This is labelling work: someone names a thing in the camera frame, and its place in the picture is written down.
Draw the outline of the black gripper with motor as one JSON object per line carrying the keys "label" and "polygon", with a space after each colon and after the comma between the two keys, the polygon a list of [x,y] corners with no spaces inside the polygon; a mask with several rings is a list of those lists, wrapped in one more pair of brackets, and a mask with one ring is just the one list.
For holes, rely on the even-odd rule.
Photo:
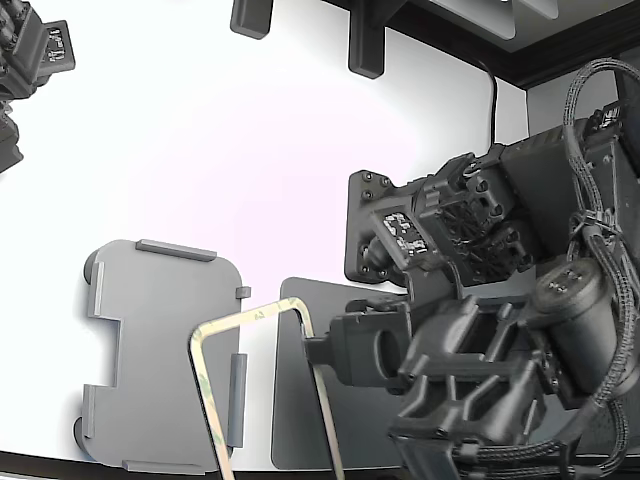
{"label": "black gripper with motor", "polygon": [[598,262],[556,267],[521,301],[448,302],[411,344],[410,311],[351,300],[304,349],[346,386],[406,385],[389,434],[414,478],[600,479],[622,463],[623,310]]}

